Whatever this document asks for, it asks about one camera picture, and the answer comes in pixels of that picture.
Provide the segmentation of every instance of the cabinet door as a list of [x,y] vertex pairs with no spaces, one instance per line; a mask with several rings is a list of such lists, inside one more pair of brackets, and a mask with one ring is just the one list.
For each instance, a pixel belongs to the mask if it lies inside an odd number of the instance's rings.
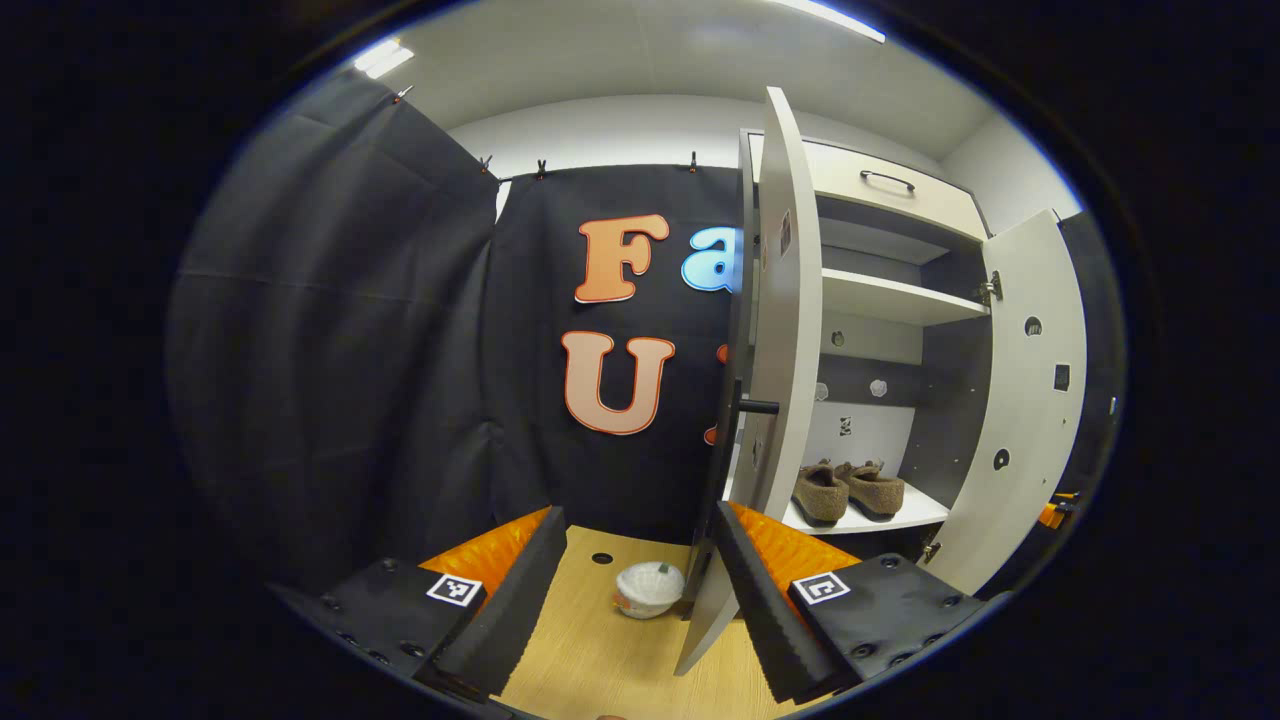
[[1084,306],[1044,210],[982,246],[1004,299],[991,300],[991,389],[978,448],[938,550],[920,565],[965,593],[996,574],[1062,477],[1084,398]]
[[[746,414],[730,500],[782,518],[809,436],[822,332],[822,242],[818,204],[800,128],[777,87],[768,88],[760,159],[760,278],[751,398],[778,404],[778,414]],[[708,564],[676,674],[710,648],[737,612],[724,564]]]

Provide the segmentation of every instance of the white shelf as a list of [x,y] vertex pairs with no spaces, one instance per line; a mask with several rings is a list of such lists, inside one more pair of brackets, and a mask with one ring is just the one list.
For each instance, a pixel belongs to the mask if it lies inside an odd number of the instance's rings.
[[822,269],[823,311],[927,328],[989,315],[986,305],[895,281]]
[[814,528],[809,523],[805,523],[804,518],[800,516],[800,511],[796,510],[795,502],[787,502],[787,510],[782,515],[785,525],[803,530],[810,536],[878,533],[881,530],[896,530],[899,528],[915,528],[916,525],[941,523],[946,519],[947,509],[932,497],[911,487],[911,483],[906,483],[906,488],[902,492],[902,509],[893,515],[892,520],[883,523],[868,520],[852,503],[849,505],[845,516],[837,520],[831,528]]

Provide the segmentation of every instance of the white wall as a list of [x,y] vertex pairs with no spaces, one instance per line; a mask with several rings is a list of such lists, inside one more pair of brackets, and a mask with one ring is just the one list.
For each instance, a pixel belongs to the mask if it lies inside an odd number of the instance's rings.
[[[946,177],[920,152],[836,120],[796,113],[800,132]],[[685,164],[737,168],[737,131],[764,128],[764,102],[694,95],[620,95],[552,102],[494,115],[449,131],[472,155],[493,155],[504,178],[590,165]],[[499,195],[499,208],[506,188]]]
[[1043,152],[1001,113],[978,126],[942,160],[946,178],[973,191],[992,234],[1052,208],[1060,218],[1080,202]]

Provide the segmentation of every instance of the brown slipper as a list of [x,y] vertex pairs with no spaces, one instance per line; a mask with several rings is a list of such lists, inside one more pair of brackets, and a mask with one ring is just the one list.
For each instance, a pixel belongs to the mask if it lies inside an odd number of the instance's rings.
[[805,523],[814,528],[829,528],[849,509],[849,487],[836,479],[831,465],[808,465],[800,468],[796,475],[791,501],[796,503]]
[[891,520],[902,509],[905,483],[901,478],[881,475],[882,466],[868,461],[854,468],[844,462],[835,470],[836,479],[849,488],[849,501],[869,520]]

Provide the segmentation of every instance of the black fabric backdrop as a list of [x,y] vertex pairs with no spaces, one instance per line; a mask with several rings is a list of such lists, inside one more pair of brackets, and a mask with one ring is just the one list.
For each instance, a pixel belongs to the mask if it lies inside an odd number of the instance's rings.
[[[552,172],[512,181],[489,256],[484,307],[485,395],[504,428],[494,478],[520,498],[531,491],[564,506],[570,524],[630,537],[689,543],[707,482],[730,293],[687,286],[680,273],[698,231],[740,227],[737,170],[625,165]],[[635,295],[580,304],[588,220],[658,214],[669,234],[650,241],[649,270],[623,277]],[[644,430],[613,436],[580,424],[564,406],[561,336],[591,331],[613,338],[604,356],[600,400],[630,405],[634,337],[676,345],[667,360],[657,416]]]
[[493,527],[479,309],[497,181],[343,74],[242,151],[166,336],[193,477],[266,575],[319,591]]

